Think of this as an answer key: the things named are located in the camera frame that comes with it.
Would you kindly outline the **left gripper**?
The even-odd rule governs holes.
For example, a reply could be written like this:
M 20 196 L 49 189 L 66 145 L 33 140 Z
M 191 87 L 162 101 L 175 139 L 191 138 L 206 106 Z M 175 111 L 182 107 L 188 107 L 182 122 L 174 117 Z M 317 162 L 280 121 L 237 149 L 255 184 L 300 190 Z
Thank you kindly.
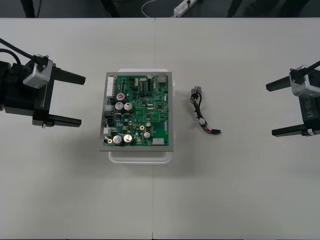
M 23 84 L 27 68 L 21 64 L 3 65 L 3 110 L 7 114 L 32 117 L 35 126 L 63 126 L 78 128 L 81 119 L 49 114 L 54 79 L 60 82 L 84 85 L 86 78 L 53 65 L 50 82 L 40 89 Z

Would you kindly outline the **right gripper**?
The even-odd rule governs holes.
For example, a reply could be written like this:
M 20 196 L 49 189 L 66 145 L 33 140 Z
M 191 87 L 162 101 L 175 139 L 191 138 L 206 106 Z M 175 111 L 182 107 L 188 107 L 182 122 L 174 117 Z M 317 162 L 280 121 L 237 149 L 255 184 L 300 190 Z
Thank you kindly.
M 278 91 L 291 87 L 290 77 L 286 76 L 276 81 L 268 83 L 266 89 L 269 92 Z M 300 97 L 299 105 L 302 115 L 302 121 L 305 125 L 320 124 L 320 97 Z M 310 137 L 313 135 L 313 130 L 307 128 L 304 124 L 293 125 L 278 129 L 273 129 L 271 134 L 274 137 L 286 137 L 301 135 Z

